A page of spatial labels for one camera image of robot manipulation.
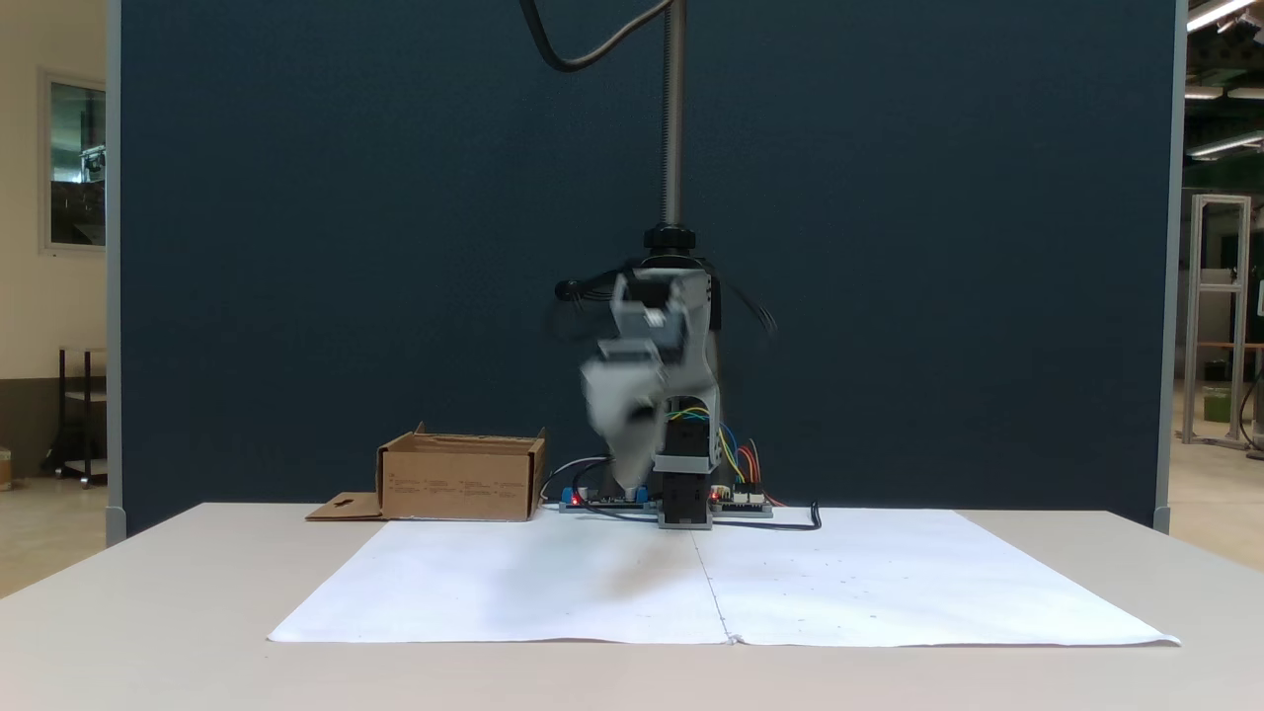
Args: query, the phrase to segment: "green bin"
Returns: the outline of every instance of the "green bin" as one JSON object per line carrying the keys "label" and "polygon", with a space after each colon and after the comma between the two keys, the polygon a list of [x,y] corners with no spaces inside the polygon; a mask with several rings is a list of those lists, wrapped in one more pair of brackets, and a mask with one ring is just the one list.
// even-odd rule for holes
{"label": "green bin", "polygon": [[[1227,423],[1232,414],[1232,391],[1227,387],[1207,386],[1202,388],[1202,417],[1208,423]],[[1248,407],[1243,412],[1243,423],[1251,421]]]}

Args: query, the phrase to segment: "white paper sheet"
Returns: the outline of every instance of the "white paper sheet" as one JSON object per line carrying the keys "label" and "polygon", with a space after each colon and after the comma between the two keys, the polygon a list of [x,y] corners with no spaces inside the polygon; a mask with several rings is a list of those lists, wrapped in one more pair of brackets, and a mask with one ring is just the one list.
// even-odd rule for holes
{"label": "white paper sheet", "polygon": [[269,639],[1174,641],[952,511],[824,509],[822,519],[811,533],[665,531],[554,511],[526,524],[393,521]]}
{"label": "white paper sheet", "polygon": [[[776,512],[777,520],[806,517]],[[953,511],[823,509],[820,516],[822,529],[808,534],[695,536],[734,639],[813,646],[1176,641]]]}
{"label": "white paper sheet", "polygon": [[392,521],[269,639],[728,641],[688,531],[552,511]]}

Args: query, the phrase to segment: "white table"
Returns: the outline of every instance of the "white table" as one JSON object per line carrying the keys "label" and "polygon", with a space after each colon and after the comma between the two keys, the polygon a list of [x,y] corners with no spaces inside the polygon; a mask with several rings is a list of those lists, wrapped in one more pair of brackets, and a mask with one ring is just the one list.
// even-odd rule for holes
{"label": "white table", "polygon": [[1264,574],[1109,514],[963,512],[1183,648],[269,643],[382,525],[311,509],[202,505],[0,600],[0,707],[1264,708]]}

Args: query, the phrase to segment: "electrical wire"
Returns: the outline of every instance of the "electrical wire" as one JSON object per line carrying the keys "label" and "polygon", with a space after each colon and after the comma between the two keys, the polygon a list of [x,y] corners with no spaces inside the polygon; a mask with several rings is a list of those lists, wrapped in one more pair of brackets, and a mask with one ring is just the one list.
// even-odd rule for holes
{"label": "electrical wire", "polygon": [[[760,464],[760,448],[758,448],[758,445],[755,444],[753,439],[748,440],[747,444],[751,445],[751,452],[755,454],[755,471],[756,471],[755,476],[756,476],[756,478],[760,482],[760,488],[763,488],[763,466]],[[766,490],[766,488],[763,490],[763,498],[767,498],[769,502],[772,504],[774,506],[780,506],[782,509],[786,507],[785,504],[782,504],[782,502],[777,501],[776,498],[774,498],[772,495],[770,495],[769,490]]]}
{"label": "electrical wire", "polygon": [[747,472],[750,472],[746,476],[746,479],[750,481],[751,483],[758,483],[760,473],[755,468],[755,457],[751,455],[751,450],[747,449],[746,447],[738,447],[737,453],[741,454],[743,458],[746,458]]}
{"label": "electrical wire", "polygon": [[769,524],[762,521],[712,521],[715,526],[733,526],[739,529],[765,529],[770,531],[815,531],[820,530],[820,507],[815,501],[808,507],[810,524]]}
{"label": "electrical wire", "polygon": [[[611,307],[585,309],[585,304],[605,304],[609,299],[576,297],[565,301],[555,300],[545,314],[545,333],[562,343],[583,343],[618,333]],[[565,316],[570,312],[568,328],[562,328]]]}
{"label": "electrical wire", "polygon": [[[667,412],[669,420],[679,420],[681,417],[694,416],[699,420],[710,419],[710,412],[705,407],[685,407],[676,412]],[[737,447],[737,436],[733,435],[733,430],[728,429],[728,425],[719,423],[722,433],[719,435],[720,449],[724,452],[724,458],[728,459],[728,466],[733,467],[733,473],[737,476],[738,483],[746,483],[746,478],[742,477],[742,468],[737,466],[737,458],[733,457],[733,449],[729,447],[728,440],[733,440],[733,447]],[[724,433],[728,433],[728,439],[724,439]]]}
{"label": "electrical wire", "polygon": [[643,267],[646,262],[653,259],[669,259],[669,261],[688,259],[690,262],[694,262],[700,268],[705,269],[707,273],[715,277],[719,281],[720,287],[728,287],[728,290],[732,291],[738,297],[738,300],[741,300],[742,304],[746,305],[747,309],[750,309],[752,314],[755,314],[755,318],[760,320],[760,325],[763,326],[763,333],[767,334],[769,338],[776,338],[779,326],[777,326],[777,320],[772,318],[772,312],[761,306],[755,299],[751,299],[751,296],[744,291],[742,291],[741,288],[738,288],[737,285],[732,283],[728,280],[720,278],[719,273],[710,263],[694,257],[686,257],[684,254],[651,254],[645,259],[641,259],[641,266]]}
{"label": "electrical wire", "polygon": [[536,8],[536,0],[518,0],[518,5],[522,6],[522,16],[527,20],[527,28],[531,30],[531,38],[536,42],[536,49],[540,51],[540,56],[544,57],[545,63],[559,72],[569,73],[590,67],[598,59],[609,54],[611,49],[614,49],[619,42],[623,42],[623,38],[645,27],[650,20],[670,8],[674,1],[675,0],[662,0],[628,24],[623,25],[621,30],[612,34],[609,39],[597,46],[595,49],[574,59],[559,57],[557,52],[554,51],[552,44],[549,42],[549,33],[545,32],[544,20],[540,19],[540,9]]}
{"label": "electrical wire", "polygon": [[605,459],[607,459],[607,457],[584,457],[581,459],[575,459],[574,462],[566,462],[561,467],[557,467],[556,469],[552,471],[551,474],[549,474],[545,478],[545,483],[540,485],[540,501],[549,501],[549,498],[545,496],[545,490],[549,488],[549,482],[551,482],[554,479],[554,477],[556,477],[557,474],[560,474],[564,471],[574,467],[575,464],[586,464],[586,463],[590,463],[590,462],[604,462]]}
{"label": "electrical wire", "polygon": [[1243,438],[1246,440],[1248,449],[1255,449],[1256,452],[1264,452],[1260,445],[1255,444],[1255,439],[1246,434],[1246,404],[1251,400],[1251,392],[1255,391],[1255,386],[1264,380],[1264,369],[1255,376],[1251,381],[1250,387],[1246,388],[1246,393],[1243,395],[1243,404],[1237,407],[1237,430],[1243,433]]}
{"label": "electrical wire", "polygon": [[[602,458],[600,462],[593,462],[575,473],[575,478],[571,479],[570,491],[571,496],[579,502],[580,506],[592,511],[593,514],[600,514],[602,516],[609,516],[611,519],[618,519],[621,521],[636,521],[641,524],[657,524],[659,519],[647,519],[645,516],[624,516],[623,514],[616,514],[614,511],[607,511],[604,509],[598,509],[584,498],[584,495],[579,491],[579,481],[589,471],[609,463],[612,459],[609,457]],[[763,529],[770,531],[815,531],[820,530],[820,509],[817,502],[813,501],[811,506],[808,509],[808,516],[811,522],[809,524],[770,524],[763,521],[712,521],[714,526],[733,526],[739,529]]]}
{"label": "electrical wire", "polygon": [[597,467],[602,467],[604,464],[608,464],[611,462],[613,462],[613,459],[611,459],[609,457],[602,457],[599,462],[593,462],[592,464],[589,464],[589,466],[584,467],[583,469],[580,469],[579,472],[576,472],[575,473],[575,478],[571,479],[571,483],[570,483],[570,495],[571,495],[571,497],[574,497],[574,500],[578,501],[579,505],[583,506],[584,509],[586,509],[586,510],[589,510],[589,511],[592,511],[594,514],[600,514],[602,516],[609,516],[612,519],[618,519],[621,521],[638,521],[638,522],[642,522],[642,524],[657,524],[659,522],[657,517],[646,519],[645,516],[624,516],[623,514],[616,514],[614,511],[607,511],[604,509],[598,509],[597,506],[593,506],[592,504],[589,504],[588,498],[585,498],[584,495],[580,493],[580,491],[579,491],[579,479],[581,479],[584,477],[584,474],[586,474],[589,471],[595,469]]}

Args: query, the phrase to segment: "beige wall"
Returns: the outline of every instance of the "beige wall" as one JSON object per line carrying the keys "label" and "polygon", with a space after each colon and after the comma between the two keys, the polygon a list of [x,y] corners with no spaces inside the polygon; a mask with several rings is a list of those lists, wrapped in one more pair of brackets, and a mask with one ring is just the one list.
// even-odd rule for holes
{"label": "beige wall", "polygon": [[105,254],[39,254],[35,145],[38,67],[104,82],[105,10],[0,0],[0,378],[56,377],[58,345],[105,344]]}

